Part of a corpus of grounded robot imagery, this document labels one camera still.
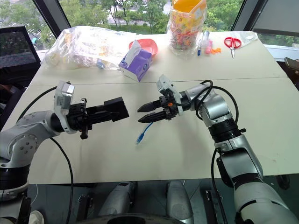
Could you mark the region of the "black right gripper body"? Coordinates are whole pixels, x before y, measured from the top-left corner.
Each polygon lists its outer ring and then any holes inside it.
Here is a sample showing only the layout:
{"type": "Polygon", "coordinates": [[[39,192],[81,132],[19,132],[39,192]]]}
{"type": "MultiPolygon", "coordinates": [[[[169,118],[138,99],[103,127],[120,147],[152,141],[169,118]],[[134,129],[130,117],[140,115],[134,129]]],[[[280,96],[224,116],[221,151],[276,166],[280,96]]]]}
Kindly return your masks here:
{"type": "Polygon", "coordinates": [[[168,94],[167,96],[160,96],[159,101],[165,113],[165,119],[171,120],[178,115],[178,107],[173,95],[168,94]]]}

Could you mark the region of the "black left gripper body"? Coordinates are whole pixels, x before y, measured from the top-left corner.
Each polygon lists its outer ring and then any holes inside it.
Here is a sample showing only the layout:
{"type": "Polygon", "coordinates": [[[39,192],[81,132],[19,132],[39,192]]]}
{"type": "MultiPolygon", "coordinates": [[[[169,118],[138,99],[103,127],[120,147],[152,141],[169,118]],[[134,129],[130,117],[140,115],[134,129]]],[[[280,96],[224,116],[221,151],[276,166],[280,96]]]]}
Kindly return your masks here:
{"type": "Polygon", "coordinates": [[[72,104],[69,113],[66,115],[69,127],[74,131],[80,131],[80,138],[88,138],[88,131],[92,130],[92,124],[88,119],[86,111],[86,98],[82,98],[80,103],[72,104]]]}

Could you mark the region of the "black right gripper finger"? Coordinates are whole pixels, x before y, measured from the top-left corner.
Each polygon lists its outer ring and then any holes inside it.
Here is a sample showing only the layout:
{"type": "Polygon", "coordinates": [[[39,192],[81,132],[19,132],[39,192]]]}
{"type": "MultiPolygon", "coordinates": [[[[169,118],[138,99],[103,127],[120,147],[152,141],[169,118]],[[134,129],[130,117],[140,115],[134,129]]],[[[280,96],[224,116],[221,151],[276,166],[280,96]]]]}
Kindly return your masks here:
{"type": "Polygon", "coordinates": [[[150,114],[147,114],[143,116],[142,118],[138,119],[138,122],[140,123],[154,123],[160,120],[165,119],[165,112],[160,111],[160,112],[153,112],[150,114]]]}
{"type": "Polygon", "coordinates": [[[160,100],[156,100],[156,101],[152,101],[149,103],[146,103],[144,105],[142,105],[137,112],[150,112],[150,111],[154,111],[157,108],[161,107],[161,103],[160,100]]]}

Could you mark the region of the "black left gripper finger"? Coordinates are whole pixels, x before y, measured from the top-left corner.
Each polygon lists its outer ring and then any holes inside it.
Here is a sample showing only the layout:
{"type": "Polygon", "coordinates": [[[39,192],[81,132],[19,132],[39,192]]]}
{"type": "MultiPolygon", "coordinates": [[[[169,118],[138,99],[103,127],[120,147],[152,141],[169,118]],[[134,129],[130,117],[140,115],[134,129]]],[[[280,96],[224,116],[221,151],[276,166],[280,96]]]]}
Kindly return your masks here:
{"type": "Polygon", "coordinates": [[[97,112],[88,115],[88,124],[97,124],[113,120],[119,116],[119,112],[97,112]]]}
{"type": "Polygon", "coordinates": [[[88,107],[86,109],[88,115],[112,115],[113,113],[108,111],[105,105],[98,105],[88,107]]]}

